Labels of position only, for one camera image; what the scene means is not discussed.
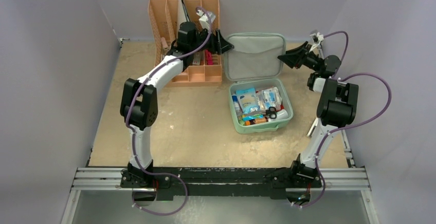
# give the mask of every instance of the cable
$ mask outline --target cable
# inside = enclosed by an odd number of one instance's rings
[[[356,128],[356,127],[368,124],[369,122],[371,122],[371,121],[377,119],[378,117],[380,117],[388,109],[389,105],[391,104],[391,101],[392,101],[391,87],[389,86],[388,82],[386,82],[386,80],[382,79],[381,77],[379,77],[379,76],[377,76],[375,74],[368,73],[368,72],[355,73],[355,74],[352,74],[352,75],[344,78],[341,81],[344,82],[344,81],[347,81],[348,79],[356,77],[356,76],[370,76],[370,77],[373,77],[373,78],[376,78],[376,79],[380,80],[386,86],[386,89],[388,90],[388,101],[386,102],[385,107],[380,112],[378,112],[374,117],[372,117],[372,118],[370,118],[370,119],[368,119],[366,121],[360,122],[358,124],[354,124],[354,125],[349,125],[349,126],[333,129],[333,130],[331,130],[330,132],[328,132],[328,133],[326,133],[324,135],[324,137],[321,140],[321,143],[318,146],[318,149],[316,150],[316,154],[315,154],[315,166],[316,166],[316,170],[318,171],[319,177],[322,180],[322,190],[321,190],[321,193],[319,194],[319,196],[315,200],[309,202],[308,204],[302,206],[301,208],[306,208],[306,207],[309,207],[311,205],[314,205],[324,195],[324,192],[325,192],[325,179],[324,179],[324,177],[323,177],[323,175],[321,173],[321,170],[319,169],[318,156],[319,156],[319,152],[321,151],[322,145],[324,144],[324,142],[327,139],[327,137],[330,136],[332,133],[338,132],[340,130],[352,129],[352,128]]]
[[[341,63],[343,63],[343,58],[345,57],[345,53],[347,52],[347,49],[348,49],[348,33],[346,33],[343,30],[340,30],[340,31],[336,31],[336,32],[332,32],[330,34],[327,34],[327,35],[324,36],[324,38],[328,38],[330,36],[333,36],[333,35],[336,35],[336,34],[340,34],[340,33],[343,33],[345,35],[345,49],[343,50],[342,57],[341,57]]]
[[[145,208],[139,206],[135,202],[134,194],[132,194],[133,207],[137,207],[138,209],[140,209],[142,211],[145,211],[145,212],[148,212],[148,213],[153,214],[153,215],[165,216],[165,215],[172,215],[172,214],[175,214],[175,213],[179,212],[185,206],[186,202],[188,201],[188,188],[186,187],[186,184],[183,182],[183,180],[180,179],[180,177],[178,177],[175,174],[171,174],[171,173],[151,173],[151,172],[148,172],[141,165],[141,163],[139,162],[139,159],[138,159],[138,155],[136,154],[136,146],[135,146],[136,132],[135,132],[135,129],[133,129],[133,127],[129,124],[129,120],[130,120],[130,116],[132,115],[132,110],[133,110],[133,106],[135,105],[136,98],[138,98],[142,88],[144,87],[145,84],[148,83],[148,81],[151,79],[151,77],[153,75],[155,75],[159,70],[161,70],[163,67],[165,67],[169,63],[172,63],[172,62],[174,62],[176,60],[180,60],[180,59],[182,59],[184,57],[190,56],[190,55],[200,51],[206,45],[206,43],[209,41],[209,38],[210,38],[210,36],[212,34],[212,21],[210,19],[209,13],[203,7],[197,7],[196,10],[198,10],[198,9],[201,9],[204,12],[204,14],[207,16],[208,23],[209,23],[209,30],[208,30],[208,34],[207,34],[207,37],[206,37],[205,41],[198,48],[193,50],[192,52],[189,52],[189,53],[177,56],[176,58],[168,60],[166,64],[160,64],[156,68],[154,68],[153,71],[149,74],[149,76],[139,86],[138,90],[136,91],[135,95],[133,96],[132,102],[131,102],[130,107],[129,107],[129,111],[128,111],[126,119],[125,119],[126,127],[133,131],[133,133],[132,133],[132,151],[133,151],[133,157],[135,157],[135,161],[138,164],[139,168],[144,173],[146,173],[148,175],[152,175],[152,176],[167,175],[167,176],[174,177],[174,178],[178,179],[181,182],[181,184],[183,185],[183,188],[185,189],[185,200],[183,201],[183,203],[181,204],[181,206],[178,209],[176,209],[175,211],[169,212],[169,213],[159,213],[159,212],[148,210],[148,209],[145,209]]]

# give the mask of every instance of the green case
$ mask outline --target green case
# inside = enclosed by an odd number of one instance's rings
[[[224,71],[228,79],[235,81],[229,88],[229,106],[234,128],[240,134],[271,132],[286,126],[294,116],[289,97],[282,81],[276,78],[283,68],[277,56],[286,51],[286,40],[274,33],[236,33],[227,38],[234,49],[224,54]],[[282,103],[289,117],[250,126],[240,125],[234,110],[232,93],[238,89],[275,86],[279,89]]]

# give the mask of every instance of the case lid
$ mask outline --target case lid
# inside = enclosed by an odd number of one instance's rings
[[[280,74],[286,40],[274,33],[236,33],[227,38],[234,49],[224,55],[224,71],[232,81],[272,78]]]

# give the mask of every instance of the wooden organizer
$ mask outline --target wooden organizer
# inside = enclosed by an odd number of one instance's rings
[[[220,3],[219,0],[184,0],[188,15],[198,30],[201,25],[198,21],[199,16],[195,12],[197,6],[205,8],[216,15],[212,24],[213,30],[220,27]],[[165,38],[168,46],[177,37],[177,6],[178,0],[150,0],[149,17],[153,29],[154,41],[156,43],[157,66],[164,58],[168,50],[164,50],[161,38]],[[189,66],[184,72],[174,77],[169,87],[197,87],[197,86],[219,86],[222,83],[223,66],[221,56],[213,54],[213,61],[216,65],[206,65],[204,61],[204,52],[197,53],[196,57],[201,57],[200,65]]]

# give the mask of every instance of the scissors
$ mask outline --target scissors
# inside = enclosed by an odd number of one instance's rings
[[[268,115],[270,119],[275,119],[275,118],[277,118],[277,109],[275,107],[269,107],[262,114],[263,115]]]

